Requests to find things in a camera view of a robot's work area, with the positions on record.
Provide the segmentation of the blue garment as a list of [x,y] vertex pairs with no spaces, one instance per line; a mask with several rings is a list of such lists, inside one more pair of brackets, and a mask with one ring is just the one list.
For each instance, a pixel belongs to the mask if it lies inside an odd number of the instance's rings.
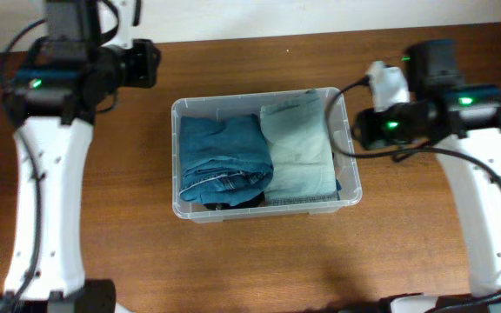
[[336,179],[336,187],[337,187],[337,200],[341,201],[340,192],[342,190],[342,186],[341,186],[340,182],[337,179]]

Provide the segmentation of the light grey jeans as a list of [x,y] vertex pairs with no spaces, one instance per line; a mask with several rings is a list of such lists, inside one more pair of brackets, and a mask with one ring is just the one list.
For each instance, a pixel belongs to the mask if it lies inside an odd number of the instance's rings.
[[338,199],[324,104],[316,90],[260,110],[273,178],[264,191],[270,205],[329,202]]

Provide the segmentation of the dark blue jeans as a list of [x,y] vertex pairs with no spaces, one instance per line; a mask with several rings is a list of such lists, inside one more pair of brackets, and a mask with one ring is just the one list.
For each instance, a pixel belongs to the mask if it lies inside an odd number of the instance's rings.
[[180,131],[180,197],[188,203],[231,207],[262,194],[273,164],[258,117],[184,117]]

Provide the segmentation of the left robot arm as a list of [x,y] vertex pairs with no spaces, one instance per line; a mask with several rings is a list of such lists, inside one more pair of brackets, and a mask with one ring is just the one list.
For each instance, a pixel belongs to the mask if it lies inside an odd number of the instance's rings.
[[110,279],[84,272],[80,217],[84,165],[102,102],[123,87],[156,84],[161,54],[131,35],[142,4],[45,1],[48,32],[13,77],[3,109],[17,149],[17,225],[0,312],[122,310]]

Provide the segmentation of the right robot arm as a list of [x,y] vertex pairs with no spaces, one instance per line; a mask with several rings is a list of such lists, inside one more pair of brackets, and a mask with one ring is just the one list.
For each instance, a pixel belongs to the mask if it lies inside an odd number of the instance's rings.
[[451,187],[469,260],[470,295],[403,296],[393,312],[501,312],[501,91],[469,84],[454,44],[407,48],[404,66],[376,61],[364,83],[373,107],[352,132],[365,150],[391,149],[395,160],[433,152]]

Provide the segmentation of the clear plastic storage bin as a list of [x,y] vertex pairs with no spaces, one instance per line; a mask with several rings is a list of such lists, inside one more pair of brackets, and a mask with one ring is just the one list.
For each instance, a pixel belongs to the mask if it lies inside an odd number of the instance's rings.
[[332,158],[336,179],[341,186],[339,199],[331,202],[299,203],[270,206],[261,203],[257,207],[236,210],[208,210],[197,203],[187,203],[180,197],[182,166],[179,159],[180,131],[184,117],[203,117],[223,120],[228,117],[258,115],[265,105],[279,103],[304,94],[304,90],[229,95],[218,97],[187,97],[176,100],[171,107],[171,148],[172,148],[172,209],[182,219],[194,223],[215,223],[224,220],[260,216],[280,216],[290,214],[324,214],[360,202],[363,188],[354,158],[336,153]]

